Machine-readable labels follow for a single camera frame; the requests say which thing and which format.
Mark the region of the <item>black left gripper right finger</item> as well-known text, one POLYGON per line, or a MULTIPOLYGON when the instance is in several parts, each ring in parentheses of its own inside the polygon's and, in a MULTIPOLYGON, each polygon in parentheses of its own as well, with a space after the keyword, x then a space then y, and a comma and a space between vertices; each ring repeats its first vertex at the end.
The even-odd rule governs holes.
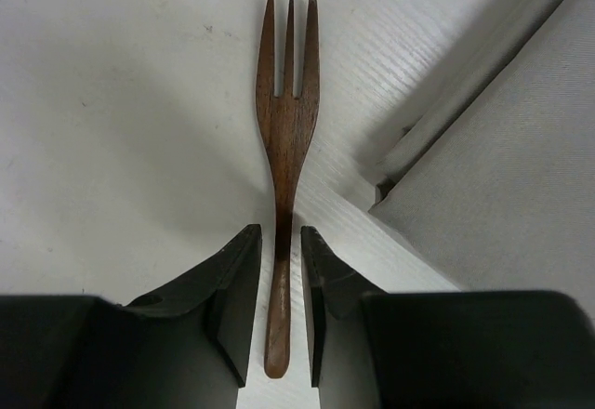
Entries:
POLYGON ((594 328, 565 294, 388 293, 300 232, 324 408, 590 408, 594 328))

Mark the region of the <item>brown wooden fork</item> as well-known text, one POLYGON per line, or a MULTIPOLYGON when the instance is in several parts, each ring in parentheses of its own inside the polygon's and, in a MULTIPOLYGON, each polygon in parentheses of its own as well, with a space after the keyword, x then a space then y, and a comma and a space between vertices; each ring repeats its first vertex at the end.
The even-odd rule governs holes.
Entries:
POLYGON ((294 93, 294 0, 289 0, 284 79, 275 94, 275 8, 267 0, 258 52, 256 113, 267 154, 275 201, 274 256, 264 351, 264 371, 283 377, 290 361, 291 241, 298 181, 311 145, 320 103, 320 47, 317 0, 308 0, 302 85, 294 93))

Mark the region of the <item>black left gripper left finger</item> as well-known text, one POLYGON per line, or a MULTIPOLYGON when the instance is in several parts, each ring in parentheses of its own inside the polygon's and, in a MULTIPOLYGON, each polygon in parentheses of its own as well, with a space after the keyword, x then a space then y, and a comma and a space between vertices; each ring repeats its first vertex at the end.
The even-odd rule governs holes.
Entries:
POLYGON ((5 408, 233 408, 245 385, 261 228, 119 305, 101 297, 1 299, 5 408))

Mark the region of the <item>grey cloth placemat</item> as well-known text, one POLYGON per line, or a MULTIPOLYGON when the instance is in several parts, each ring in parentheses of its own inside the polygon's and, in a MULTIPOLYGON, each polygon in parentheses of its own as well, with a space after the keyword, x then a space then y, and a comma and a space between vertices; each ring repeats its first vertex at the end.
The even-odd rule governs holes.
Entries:
POLYGON ((405 105, 371 213, 475 289, 594 300, 594 0, 490 0, 405 105))

